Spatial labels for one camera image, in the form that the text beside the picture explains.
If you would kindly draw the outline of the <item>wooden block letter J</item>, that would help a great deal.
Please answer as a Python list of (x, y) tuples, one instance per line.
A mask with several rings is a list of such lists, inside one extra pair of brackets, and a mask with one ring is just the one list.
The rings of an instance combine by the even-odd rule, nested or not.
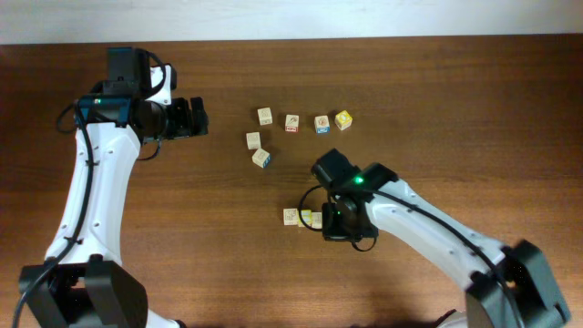
[(312, 228), (314, 228), (316, 230), (322, 229), (322, 213), (321, 212), (313, 212), (311, 220), (312, 220), (312, 225), (311, 225)]

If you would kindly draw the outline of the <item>wooden block green R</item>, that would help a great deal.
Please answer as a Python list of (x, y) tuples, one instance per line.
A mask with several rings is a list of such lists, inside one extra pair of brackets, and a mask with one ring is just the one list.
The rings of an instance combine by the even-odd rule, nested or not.
[(283, 210), (283, 224), (285, 226), (297, 226), (299, 221), (299, 212), (297, 209)]

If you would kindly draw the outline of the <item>wooden block yellow top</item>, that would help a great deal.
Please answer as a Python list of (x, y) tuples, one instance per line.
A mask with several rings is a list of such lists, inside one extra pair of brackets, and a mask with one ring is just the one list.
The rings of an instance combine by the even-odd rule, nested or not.
[(311, 210), (298, 210), (298, 226), (299, 227), (311, 227), (312, 226), (312, 211)]

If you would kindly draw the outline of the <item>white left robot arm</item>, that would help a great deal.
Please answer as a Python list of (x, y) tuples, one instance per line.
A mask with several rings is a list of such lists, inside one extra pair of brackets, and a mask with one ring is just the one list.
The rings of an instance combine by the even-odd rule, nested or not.
[(204, 136), (201, 97), (172, 97), (174, 67), (136, 47), (107, 51), (107, 78), (74, 100), (76, 161), (66, 207), (43, 263), (23, 267), (12, 325), (29, 309), (42, 327), (181, 327), (152, 311), (122, 266), (128, 182), (141, 148)]

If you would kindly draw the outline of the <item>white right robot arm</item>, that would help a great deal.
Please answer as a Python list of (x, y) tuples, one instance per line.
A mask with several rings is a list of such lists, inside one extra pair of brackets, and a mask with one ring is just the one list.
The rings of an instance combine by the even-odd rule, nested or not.
[(316, 160), (312, 175), (327, 192), (327, 241), (376, 241), (385, 231), (450, 277), (465, 294), (465, 311), (444, 327), (563, 327), (571, 319), (546, 256), (522, 240), (510, 247), (454, 220), (419, 196), (392, 170), (359, 169), (337, 149)]

